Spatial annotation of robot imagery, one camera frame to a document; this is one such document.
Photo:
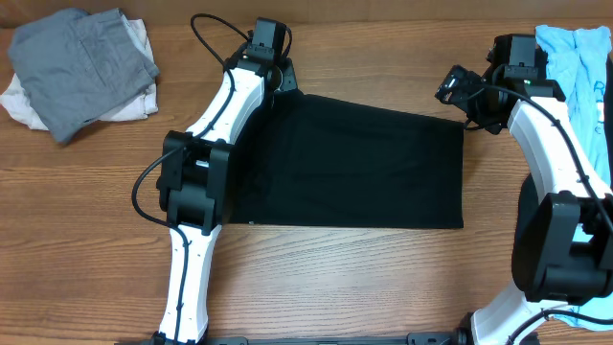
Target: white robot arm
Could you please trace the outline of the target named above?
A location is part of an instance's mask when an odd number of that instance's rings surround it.
[[[163,343],[195,344],[206,338],[207,289],[222,228],[230,152],[267,98],[297,88],[291,60],[282,55],[287,30],[259,18],[245,52],[241,46],[225,62],[221,87],[204,114],[186,133],[171,131],[164,141],[164,155],[170,156],[162,162],[157,188],[168,223],[176,227],[170,229],[169,298],[154,337]]]
[[[461,325],[458,344],[519,344],[545,322],[543,315],[613,290],[613,234],[605,221],[613,214],[611,189],[585,156],[559,86],[539,75],[538,65],[543,72],[546,60],[539,54],[544,53],[535,49],[531,35],[496,37],[482,77],[454,66],[435,95],[466,112],[466,125],[475,122],[493,134],[509,129],[526,157],[540,204],[530,225],[517,229],[513,281]],[[573,242],[576,230],[594,235],[592,241]]]
[[[597,195],[604,198],[605,195],[612,194],[611,189],[594,172],[581,149],[569,122],[566,103],[545,97],[534,97],[533,101],[560,121],[571,138]],[[580,182],[577,168],[559,131],[539,110],[526,102],[518,101],[511,111],[508,127],[528,161],[539,203],[546,194],[562,191],[570,191],[574,196],[589,197]],[[487,307],[475,311],[472,315],[470,329],[473,342],[475,345],[504,345],[515,330],[543,310],[564,311],[569,308],[567,302],[557,300],[529,302],[526,294],[515,285],[515,282],[510,282]],[[524,337],[544,322],[545,318],[541,318],[532,323],[514,340],[515,343],[519,344]]]

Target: wooden table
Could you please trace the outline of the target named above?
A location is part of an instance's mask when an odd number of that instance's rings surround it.
[[[494,37],[536,21],[411,21],[291,25],[306,93],[461,121],[433,98],[453,64],[481,73]],[[549,20],[569,28],[612,19]],[[201,30],[222,56],[239,39]],[[166,305],[168,229],[132,210],[129,193],[220,85],[221,69],[188,26],[148,27],[160,111],[96,123],[63,148],[0,114],[0,344],[112,344],[148,338]],[[0,31],[0,88],[12,70]],[[465,134],[463,230],[340,229],[227,224],[209,288],[212,336],[402,335],[453,329],[511,278],[521,182],[528,173],[505,131]],[[141,202],[162,216],[150,178]],[[546,344],[610,344],[611,333],[539,329]]]

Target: light blue cloth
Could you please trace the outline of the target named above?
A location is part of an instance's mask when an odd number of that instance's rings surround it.
[[[572,32],[541,25],[536,27],[536,42],[548,54],[547,79],[556,80],[566,95],[571,126],[583,151],[598,176],[610,185],[604,115],[599,112],[597,103],[602,103],[604,98],[611,32],[606,27]],[[590,238],[578,227],[573,241],[587,242]],[[594,298],[582,307],[572,307],[572,311],[598,318],[613,318],[613,295]],[[574,317],[557,318],[573,327],[592,331],[613,330],[613,326],[596,325]]]

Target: white cloth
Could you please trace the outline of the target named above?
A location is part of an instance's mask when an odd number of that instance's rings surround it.
[[[130,20],[127,30],[130,37],[138,38],[138,41],[132,39],[134,45],[143,52],[143,54],[153,61],[153,51],[145,30],[145,23],[142,19]],[[132,121],[144,120],[149,114],[157,112],[155,83],[150,85],[145,92],[138,95],[134,100],[116,107],[109,112],[103,114],[100,120],[103,121]],[[0,104],[3,105],[11,117],[28,126],[30,129],[49,130],[45,124],[40,121],[40,117],[36,111],[30,106],[30,99],[26,96],[26,90],[21,87],[21,82],[17,75],[12,76],[9,88],[0,95]]]

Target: folded clothing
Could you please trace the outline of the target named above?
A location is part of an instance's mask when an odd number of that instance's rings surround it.
[[[9,57],[42,124],[67,143],[155,84],[159,69],[145,51],[119,9],[67,9],[17,28]]]
[[[464,226],[462,124],[298,90],[253,116],[233,152],[231,222]]]
[[[147,30],[142,19],[129,20],[130,30],[133,30],[138,37],[138,44],[145,48],[145,56],[153,62],[153,51],[147,37]],[[101,121],[133,121],[143,120],[149,114],[157,112],[156,102],[156,86],[151,84],[145,92],[131,100],[126,106],[120,109],[113,109],[103,114],[99,120]],[[36,111],[30,106],[30,99],[26,96],[26,90],[21,87],[21,81],[17,75],[12,76],[9,88],[0,95],[0,104],[3,105],[9,115],[30,129],[49,130],[45,124],[40,121],[40,117]]]
[[[604,136],[603,99],[611,32],[606,27],[568,31],[537,26],[536,42],[547,52],[547,78],[556,80],[568,103],[577,139],[599,177],[611,184]]]

